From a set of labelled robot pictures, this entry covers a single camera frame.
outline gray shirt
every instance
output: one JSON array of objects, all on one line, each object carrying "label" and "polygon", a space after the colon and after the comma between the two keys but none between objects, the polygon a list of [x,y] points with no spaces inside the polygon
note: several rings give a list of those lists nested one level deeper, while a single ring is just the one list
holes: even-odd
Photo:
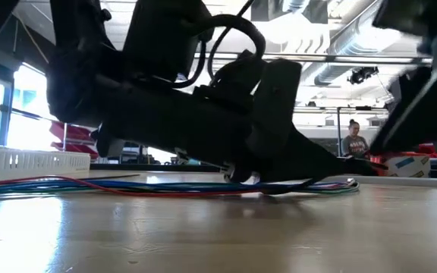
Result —
[{"label": "gray shirt", "polygon": [[367,141],[361,136],[346,136],[341,141],[341,155],[352,155],[355,158],[363,158],[362,154],[369,148]]}]

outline table surface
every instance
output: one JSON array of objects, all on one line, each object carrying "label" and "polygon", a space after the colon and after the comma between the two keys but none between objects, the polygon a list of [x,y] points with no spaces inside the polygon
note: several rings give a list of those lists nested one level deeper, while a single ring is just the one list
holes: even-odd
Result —
[{"label": "table surface", "polygon": [[331,197],[0,199],[0,272],[437,272],[437,189],[364,184],[360,193]]}]

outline woman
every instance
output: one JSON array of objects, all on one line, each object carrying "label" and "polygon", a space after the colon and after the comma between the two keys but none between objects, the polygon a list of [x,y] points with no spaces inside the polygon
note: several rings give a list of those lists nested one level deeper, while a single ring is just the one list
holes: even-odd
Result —
[{"label": "woman", "polygon": [[343,156],[353,156],[355,158],[366,158],[365,152],[369,149],[367,141],[358,135],[360,125],[354,120],[350,120],[348,126],[350,134],[341,141],[341,153]]}]

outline white plastic crate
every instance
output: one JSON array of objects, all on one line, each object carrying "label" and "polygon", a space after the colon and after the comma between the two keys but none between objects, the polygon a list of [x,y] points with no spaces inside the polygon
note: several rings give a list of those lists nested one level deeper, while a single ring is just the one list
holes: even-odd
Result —
[{"label": "white plastic crate", "polygon": [[90,155],[41,152],[0,147],[0,180],[87,172]]}]

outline black cable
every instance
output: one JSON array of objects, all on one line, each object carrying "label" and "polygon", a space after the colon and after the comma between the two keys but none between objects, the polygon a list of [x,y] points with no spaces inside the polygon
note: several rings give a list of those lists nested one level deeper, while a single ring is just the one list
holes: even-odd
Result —
[{"label": "black cable", "polygon": [[388,89],[385,88],[385,85],[384,85],[384,83],[382,82],[382,80],[380,80],[380,76],[379,76],[379,74],[377,74],[377,79],[379,79],[379,83],[380,83],[380,85],[382,86],[382,88],[384,89],[385,93],[387,93],[388,96],[392,96],[392,94],[388,91]]},{"label": "black cable", "polygon": [[217,82],[220,81],[225,75],[233,74],[237,69],[240,69],[242,65],[248,65],[250,58],[244,58],[241,60],[236,60],[224,65],[217,71],[217,74],[210,81],[210,86],[214,86]]},{"label": "black cable", "polygon": [[112,175],[112,176],[104,176],[104,177],[85,177],[85,178],[77,178],[78,180],[104,180],[104,179],[118,179],[118,178],[127,178],[127,177],[137,177],[141,174],[126,174],[126,175]]},{"label": "black cable", "polygon": [[[253,2],[254,2],[254,0],[248,0],[236,16],[242,17],[244,15],[244,13],[253,4]],[[222,32],[222,34],[220,34],[219,38],[213,44],[212,49],[210,50],[209,60],[207,62],[207,71],[209,73],[211,80],[213,80],[213,78],[214,78],[214,75],[213,75],[213,57],[215,56],[217,49],[219,48],[220,44],[222,43],[222,40],[225,38],[225,36],[228,34],[228,32],[231,31],[231,29],[232,29],[232,27],[226,27],[225,30]]]},{"label": "black cable", "polygon": [[285,187],[285,188],[281,188],[281,189],[265,189],[265,190],[261,190],[260,192],[266,195],[279,195],[279,194],[286,194],[286,193],[292,193],[294,191],[299,191],[299,190],[305,190],[307,187],[310,187],[312,185],[314,185],[317,182],[320,182],[321,180],[329,177],[330,175],[325,175],[325,176],[321,176],[321,177],[314,177],[314,178],[310,178],[306,181],[304,181],[301,184],[295,184],[295,185],[290,185],[289,187]]},{"label": "black cable", "polygon": [[246,34],[256,46],[253,58],[262,58],[266,50],[266,40],[261,32],[250,21],[237,17],[236,15],[220,14],[209,19],[205,19],[199,24],[190,26],[190,33],[198,36],[201,33],[215,27],[230,27]]},{"label": "black cable", "polygon": [[195,73],[193,76],[180,83],[171,83],[171,88],[185,88],[189,87],[190,85],[194,84],[196,80],[198,80],[198,77],[202,73],[203,67],[205,67],[205,60],[206,60],[206,42],[200,41],[200,57],[198,59],[198,64],[196,65]]}]

